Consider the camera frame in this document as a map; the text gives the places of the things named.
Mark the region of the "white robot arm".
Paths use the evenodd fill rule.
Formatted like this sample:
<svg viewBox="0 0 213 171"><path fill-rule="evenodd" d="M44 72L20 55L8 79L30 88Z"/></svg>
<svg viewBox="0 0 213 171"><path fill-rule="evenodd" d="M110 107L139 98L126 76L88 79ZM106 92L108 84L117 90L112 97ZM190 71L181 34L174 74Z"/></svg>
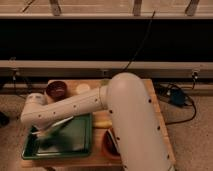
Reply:
<svg viewBox="0 0 213 171"><path fill-rule="evenodd" d="M110 113L124 171L175 171L151 97L143 80L132 73L119 73L105 86L52 104L32 93L21 122L45 130L65 118L101 110Z"/></svg>

